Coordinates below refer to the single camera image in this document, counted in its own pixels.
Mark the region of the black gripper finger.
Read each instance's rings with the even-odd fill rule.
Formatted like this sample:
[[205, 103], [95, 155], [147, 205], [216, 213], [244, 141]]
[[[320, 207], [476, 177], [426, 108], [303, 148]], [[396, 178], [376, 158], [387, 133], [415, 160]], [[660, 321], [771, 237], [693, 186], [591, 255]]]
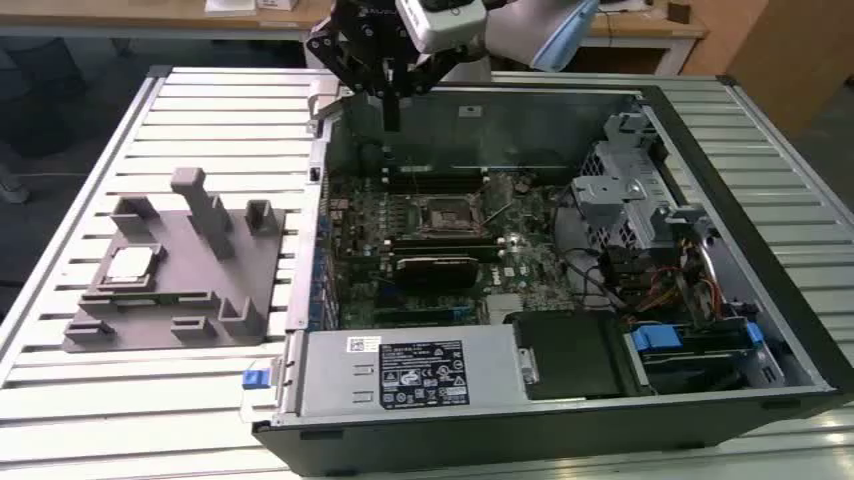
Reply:
[[364, 93], [380, 102], [383, 129], [391, 130], [391, 83], [384, 60], [367, 65], [351, 53], [344, 36], [332, 22], [320, 24], [306, 42], [310, 52], [354, 93]]
[[452, 68], [464, 60], [464, 47], [440, 51], [414, 66], [404, 59], [392, 60], [391, 70], [391, 130], [400, 130], [400, 101], [431, 91]]

